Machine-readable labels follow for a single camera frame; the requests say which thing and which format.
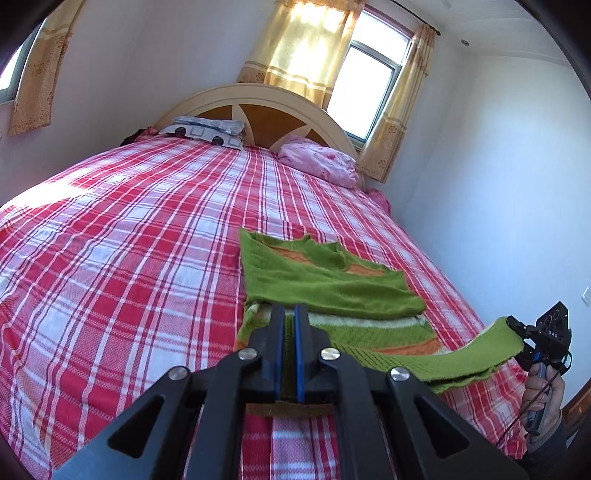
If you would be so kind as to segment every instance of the human hand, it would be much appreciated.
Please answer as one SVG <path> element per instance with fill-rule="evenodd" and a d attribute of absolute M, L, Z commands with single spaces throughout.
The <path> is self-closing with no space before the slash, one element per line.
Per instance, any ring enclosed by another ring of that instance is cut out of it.
<path fill-rule="evenodd" d="M 551 365 L 546 368 L 546 378 L 538 377 L 539 371 L 540 364 L 535 364 L 531 367 L 530 373 L 525 381 L 525 392 L 523 393 L 521 408 L 519 410 L 523 414 L 520 420 L 524 426 L 527 425 L 528 411 L 540 411 L 546 406 L 546 402 L 548 401 L 548 395 L 546 393 L 541 393 L 531 405 L 529 403 L 540 393 L 546 383 L 556 375 L 556 370 Z M 546 407 L 546 417 L 544 418 L 544 423 L 541 425 L 540 435 L 550 430 L 560 418 L 560 405 L 562 404 L 566 384 L 560 374 L 558 374 L 551 385 L 553 392 L 550 403 Z"/>

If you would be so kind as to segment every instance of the wooden headboard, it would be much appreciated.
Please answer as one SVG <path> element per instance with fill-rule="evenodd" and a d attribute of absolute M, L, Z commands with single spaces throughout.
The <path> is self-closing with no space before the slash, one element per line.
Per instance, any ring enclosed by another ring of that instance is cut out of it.
<path fill-rule="evenodd" d="M 156 128 L 169 126 L 179 115 L 241 120 L 246 125 L 245 145 L 277 152 L 287 136 L 294 133 L 357 157 L 349 137 L 328 113 L 282 88 L 233 83 L 205 90 L 174 107 L 158 121 Z"/>

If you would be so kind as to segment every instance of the white ceiling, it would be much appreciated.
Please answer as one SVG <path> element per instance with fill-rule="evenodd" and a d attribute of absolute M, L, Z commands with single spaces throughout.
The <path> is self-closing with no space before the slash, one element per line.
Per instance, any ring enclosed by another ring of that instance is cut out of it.
<path fill-rule="evenodd" d="M 568 65 L 549 33 L 515 0 L 407 0 L 441 26 L 442 34 L 470 42 L 477 55 L 530 57 Z"/>

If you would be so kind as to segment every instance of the ribbed cuff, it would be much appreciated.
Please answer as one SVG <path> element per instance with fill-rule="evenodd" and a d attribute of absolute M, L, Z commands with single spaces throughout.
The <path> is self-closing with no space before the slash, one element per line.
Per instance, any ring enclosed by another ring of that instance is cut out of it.
<path fill-rule="evenodd" d="M 528 434 L 525 438 L 525 444 L 527 446 L 527 451 L 530 453 L 535 452 L 538 448 L 540 448 L 546 440 L 548 440 L 553 434 L 556 433 L 558 427 L 562 423 L 562 411 L 560 411 L 560 415 L 554 425 L 548 429 L 547 432 L 544 432 L 542 435 L 531 435 Z"/>

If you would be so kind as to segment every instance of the bed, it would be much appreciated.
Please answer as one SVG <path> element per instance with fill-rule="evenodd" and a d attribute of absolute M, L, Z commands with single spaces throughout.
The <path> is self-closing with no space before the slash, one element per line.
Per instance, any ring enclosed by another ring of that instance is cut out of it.
<path fill-rule="evenodd" d="M 228 85 L 175 115 L 241 119 L 243 152 L 163 135 L 96 155 L 0 209 L 0 431 L 39 479 L 68 460 L 166 370 L 232 351 L 245 298 L 238 228 L 309 233 L 405 271 L 446 347 L 483 323 L 412 239 L 361 190 L 278 163 L 290 132 L 350 155 L 345 133 L 286 90 Z M 515 417 L 514 361 L 443 399 L 491 442 Z M 516 426 L 501 448 L 525 452 Z M 339 477 L 330 417 L 245 419 L 243 479 Z"/>

